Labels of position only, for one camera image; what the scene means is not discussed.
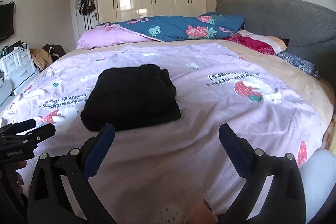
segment finger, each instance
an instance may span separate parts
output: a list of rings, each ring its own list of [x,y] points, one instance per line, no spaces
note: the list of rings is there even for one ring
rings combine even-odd
[[[26,160],[19,161],[19,162],[16,163],[16,170],[25,168],[26,166],[27,166],[27,161]]]
[[[17,183],[19,184],[19,185],[24,185],[25,183],[23,182],[23,178],[22,178],[22,176],[18,173],[18,172],[16,172],[16,181],[17,181]]]

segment pink blanket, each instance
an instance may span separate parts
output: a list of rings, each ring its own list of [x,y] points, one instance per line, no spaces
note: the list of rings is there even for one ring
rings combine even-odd
[[[63,155],[96,135],[84,127],[80,112],[99,74],[111,67],[149,63],[168,69],[182,118],[116,133],[97,176],[89,182],[118,223],[149,223],[154,212],[169,203],[180,206],[188,218],[204,198],[216,214],[224,213],[245,180],[219,141],[223,123],[252,147],[275,156],[290,152],[298,164],[321,146],[321,119],[315,110],[265,69],[227,48],[217,43],[127,46],[53,63],[4,112],[3,125],[34,117],[39,125],[56,126],[56,135],[40,143],[36,157],[20,170],[25,187],[39,154]],[[261,194],[252,214],[265,196]],[[71,202],[79,213],[73,197]]]

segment gray headboard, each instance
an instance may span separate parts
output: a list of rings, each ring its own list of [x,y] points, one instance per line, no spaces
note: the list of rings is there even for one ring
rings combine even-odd
[[[243,15],[245,29],[289,39],[286,51],[317,65],[336,90],[336,12],[302,0],[217,0],[222,15]]]

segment wall-mounted tv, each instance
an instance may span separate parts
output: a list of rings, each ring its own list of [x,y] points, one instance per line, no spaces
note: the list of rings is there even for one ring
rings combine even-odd
[[[0,5],[0,41],[14,34],[14,3]]]

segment black towel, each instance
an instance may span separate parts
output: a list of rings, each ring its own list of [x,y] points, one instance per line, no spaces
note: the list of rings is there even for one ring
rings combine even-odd
[[[110,122],[115,130],[154,126],[181,118],[169,72],[157,65],[111,68],[99,75],[81,119],[90,131]]]

